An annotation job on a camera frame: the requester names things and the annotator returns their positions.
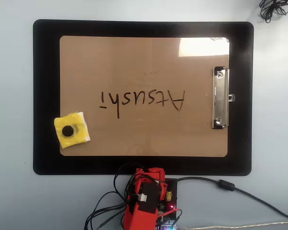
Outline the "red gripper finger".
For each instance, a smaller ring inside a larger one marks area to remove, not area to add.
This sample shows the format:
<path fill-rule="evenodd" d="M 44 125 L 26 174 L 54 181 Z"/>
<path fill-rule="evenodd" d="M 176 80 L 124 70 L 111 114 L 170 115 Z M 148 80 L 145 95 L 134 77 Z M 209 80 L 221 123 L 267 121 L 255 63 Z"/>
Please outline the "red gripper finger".
<path fill-rule="evenodd" d="M 166 197 L 168 184 L 165 182 L 159 182 L 159 186 L 160 186 L 160 198 L 159 198 L 159 200 L 164 200 Z"/>

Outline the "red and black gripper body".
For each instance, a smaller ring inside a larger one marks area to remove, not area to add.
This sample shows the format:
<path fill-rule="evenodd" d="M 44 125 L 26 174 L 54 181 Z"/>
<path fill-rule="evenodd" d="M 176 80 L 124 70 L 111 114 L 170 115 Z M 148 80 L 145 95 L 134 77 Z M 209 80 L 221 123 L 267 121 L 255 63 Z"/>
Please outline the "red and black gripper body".
<path fill-rule="evenodd" d="M 145 177 L 144 175 L 148 175 L 149 177 L 152 177 L 154 180 L 156 180 L 158 183 L 164 183 L 165 182 L 165 171 L 163 168 L 137 168 L 136 169 L 136 174 L 135 174 L 135 183 L 139 183 L 140 181 L 142 182 L 149 182 L 151 183 L 152 181 Z"/>

